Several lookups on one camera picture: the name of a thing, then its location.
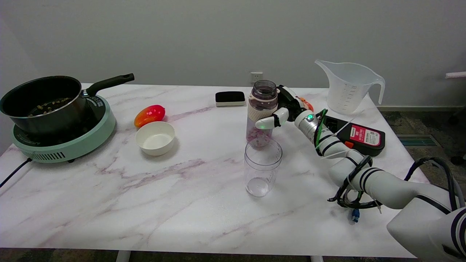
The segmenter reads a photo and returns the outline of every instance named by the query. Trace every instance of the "baseboard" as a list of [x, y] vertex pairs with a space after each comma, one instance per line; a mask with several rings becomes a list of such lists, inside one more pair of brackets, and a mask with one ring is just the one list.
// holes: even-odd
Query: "baseboard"
[[385, 106], [377, 107], [379, 111], [448, 111], [455, 112], [462, 109], [462, 106]]

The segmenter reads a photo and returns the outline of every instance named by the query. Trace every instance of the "orange object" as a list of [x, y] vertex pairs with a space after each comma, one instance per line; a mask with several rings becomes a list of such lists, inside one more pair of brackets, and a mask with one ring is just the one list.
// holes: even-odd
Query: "orange object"
[[352, 142], [346, 141], [345, 146], [347, 146], [348, 148], [351, 149], [351, 148], [353, 148], [354, 144]]
[[162, 121], [165, 117], [165, 108], [161, 105], [151, 105], [142, 109], [141, 112], [134, 118], [134, 126], [137, 128], [143, 127], [145, 124], [155, 121]]
[[303, 102], [303, 103], [308, 107], [309, 110], [311, 110], [312, 112], [314, 112], [314, 107], [313, 107], [308, 101], [306, 101], [306, 100], [305, 100], [304, 98], [302, 98], [302, 97], [300, 97], [299, 99], [301, 100], [301, 102]]

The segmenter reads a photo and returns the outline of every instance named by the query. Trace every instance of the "measuring jug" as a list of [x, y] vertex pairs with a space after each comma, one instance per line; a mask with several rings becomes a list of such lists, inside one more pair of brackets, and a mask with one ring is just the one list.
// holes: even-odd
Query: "measuring jug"
[[379, 104], [382, 103], [385, 80], [370, 68], [356, 63], [332, 63], [316, 60], [329, 78], [330, 109], [340, 114], [350, 114], [356, 110], [374, 84], [380, 84]]

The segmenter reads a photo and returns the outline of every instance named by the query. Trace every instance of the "carpet floor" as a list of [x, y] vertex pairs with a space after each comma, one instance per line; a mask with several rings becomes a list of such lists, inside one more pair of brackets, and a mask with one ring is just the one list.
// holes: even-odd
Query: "carpet floor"
[[[455, 166], [449, 159], [466, 151], [466, 114], [460, 123], [448, 124], [450, 112], [383, 112], [396, 134], [431, 134], [441, 145], [437, 148], [408, 148], [414, 159], [440, 157], [452, 170], [466, 192], [466, 166]], [[422, 171], [432, 184], [446, 187], [446, 179], [436, 168], [424, 165]], [[0, 248], [0, 262], [113, 262], [114, 250]], [[305, 256], [220, 255], [168, 252], [132, 252], [130, 262], [307, 262]], [[376, 257], [324, 257], [325, 262], [419, 262], [418, 259]]]

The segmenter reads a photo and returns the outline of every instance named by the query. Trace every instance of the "wall outlet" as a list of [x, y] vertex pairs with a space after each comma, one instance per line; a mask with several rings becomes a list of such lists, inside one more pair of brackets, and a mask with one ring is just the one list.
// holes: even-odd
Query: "wall outlet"
[[255, 83], [259, 80], [264, 79], [264, 73], [262, 72], [251, 72], [251, 83]]

